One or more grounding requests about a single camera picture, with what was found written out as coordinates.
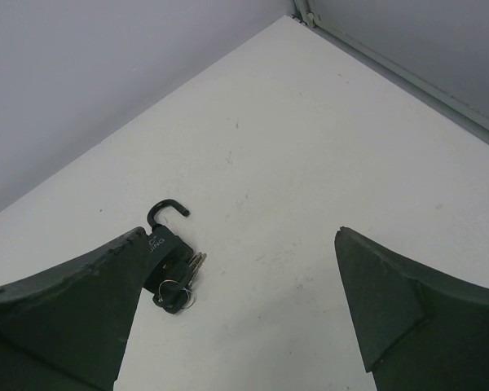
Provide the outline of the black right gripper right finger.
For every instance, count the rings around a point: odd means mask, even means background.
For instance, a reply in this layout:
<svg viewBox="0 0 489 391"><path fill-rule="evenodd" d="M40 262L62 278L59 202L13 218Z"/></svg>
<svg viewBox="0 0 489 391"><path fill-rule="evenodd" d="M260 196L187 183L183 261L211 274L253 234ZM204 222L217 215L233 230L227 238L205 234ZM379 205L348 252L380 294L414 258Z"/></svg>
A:
<svg viewBox="0 0 489 391"><path fill-rule="evenodd" d="M366 372L379 390L489 390L489 288L342 227L337 264Z"/></svg>

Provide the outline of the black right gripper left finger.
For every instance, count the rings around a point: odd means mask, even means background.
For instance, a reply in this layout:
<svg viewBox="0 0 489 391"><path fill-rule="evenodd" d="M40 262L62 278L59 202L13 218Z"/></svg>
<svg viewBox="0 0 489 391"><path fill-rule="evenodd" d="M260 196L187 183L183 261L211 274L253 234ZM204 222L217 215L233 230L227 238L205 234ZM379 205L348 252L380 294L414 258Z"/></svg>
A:
<svg viewBox="0 0 489 391"><path fill-rule="evenodd" d="M0 286L0 390L111 390L148 267L142 227Z"/></svg>

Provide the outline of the black-headed key bunch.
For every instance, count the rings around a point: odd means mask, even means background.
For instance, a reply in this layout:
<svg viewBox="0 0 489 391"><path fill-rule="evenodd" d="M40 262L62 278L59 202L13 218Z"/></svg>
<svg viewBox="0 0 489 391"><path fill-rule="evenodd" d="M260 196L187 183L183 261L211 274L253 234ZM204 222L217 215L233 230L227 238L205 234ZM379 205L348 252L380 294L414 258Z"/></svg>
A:
<svg viewBox="0 0 489 391"><path fill-rule="evenodd" d="M192 306L195 301L192 284L206 258L206 253L197 253L190 261L168 267L157 285L153 303L168 314L178 314Z"/></svg>

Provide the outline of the black Kaijing padlock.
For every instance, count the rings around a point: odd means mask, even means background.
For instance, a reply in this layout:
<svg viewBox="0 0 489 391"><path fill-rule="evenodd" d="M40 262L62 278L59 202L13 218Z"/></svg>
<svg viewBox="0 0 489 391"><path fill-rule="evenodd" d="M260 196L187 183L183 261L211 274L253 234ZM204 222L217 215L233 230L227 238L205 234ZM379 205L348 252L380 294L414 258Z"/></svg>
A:
<svg viewBox="0 0 489 391"><path fill-rule="evenodd" d="M158 213L172 207L182 216L188 217L190 212L178 201L166 199L153 205L147 215L151 233L148 235L150 261L148 276L143 287L151 293L156 293L157 285L163 280L166 269L178 262L190 261L194 255L193 249L167 226L157 221Z"/></svg>

